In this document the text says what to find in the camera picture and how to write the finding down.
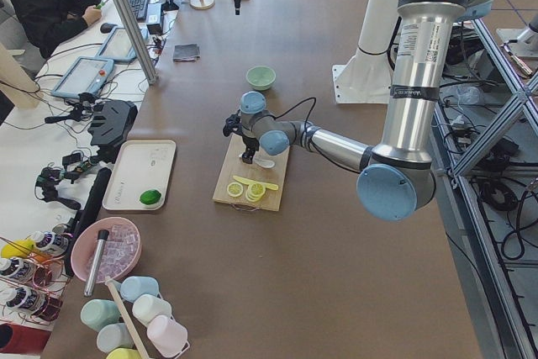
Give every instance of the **computer mouse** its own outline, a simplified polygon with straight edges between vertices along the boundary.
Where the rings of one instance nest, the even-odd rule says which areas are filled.
[[[117,24],[112,24],[112,23],[103,23],[101,24],[101,28],[99,29],[103,34],[107,34],[109,33],[110,31],[112,31],[112,29],[114,27],[116,27]]]

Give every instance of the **yellow knife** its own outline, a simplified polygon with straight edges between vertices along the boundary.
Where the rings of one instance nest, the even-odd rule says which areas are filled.
[[[272,191],[278,191],[278,185],[277,184],[271,184],[270,182],[262,182],[262,181],[256,181],[251,180],[250,178],[244,178],[239,176],[232,176],[237,182],[240,182],[241,184],[245,185],[251,185],[255,182],[258,182],[259,184],[263,185],[267,189],[271,189]]]

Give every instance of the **person's hand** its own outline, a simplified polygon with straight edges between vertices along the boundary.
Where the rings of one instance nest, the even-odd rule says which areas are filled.
[[[101,18],[101,10],[95,8],[95,6],[88,6],[82,18],[86,20],[86,24],[89,27]]]

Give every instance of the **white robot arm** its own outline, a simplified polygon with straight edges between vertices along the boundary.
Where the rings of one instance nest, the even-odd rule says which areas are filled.
[[[426,144],[452,25],[484,16],[492,2],[399,0],[402,34],[378,145],[364,145],[307,122],[277,121],[266,110],[265,98],[248,92],[240,101],[240,112],[227,121],[228,128],[235,122],[232,131],[243,137],[244,161],[251,160],[259,146],[276,155],[300,145],[360,172],[357,193],[371,214],[386,220],[410,216],[435,195]]]

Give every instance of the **pink bowl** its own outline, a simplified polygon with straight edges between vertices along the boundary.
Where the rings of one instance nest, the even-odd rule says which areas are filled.
[[[127,261],[122,259],[125,262],[113,264],[113,271],[107,273],[107,275],[109,275],[112,279],[120,279],[131,272],[140,259],[140,254],[142,253],[142,243],[140,242],[140,232],[136,228],[135,224],[126,218],[120,217],[101,219],[84,230],[73,246],[71,253],[71,266],[76,277],[82,281],[86,281],[87,279],[88,268],[91,265],[93,253],[95,252],[95,247],[98,243],[98,232],[99,230],[104,229],[110,231],[110,235],[108,236],[107,244],[105,245],[105,252],[103,254],[103,259],[100,266],[101,269],[108,265],[106,260],[107,255],[110,256],[110,247],[114,245],[114,248],[127,251]],[[118,240],[115,238],[117,232],[123,232],[122,236],[119,237]],[[97,283],[103,282],[104,275],[100,271]]]

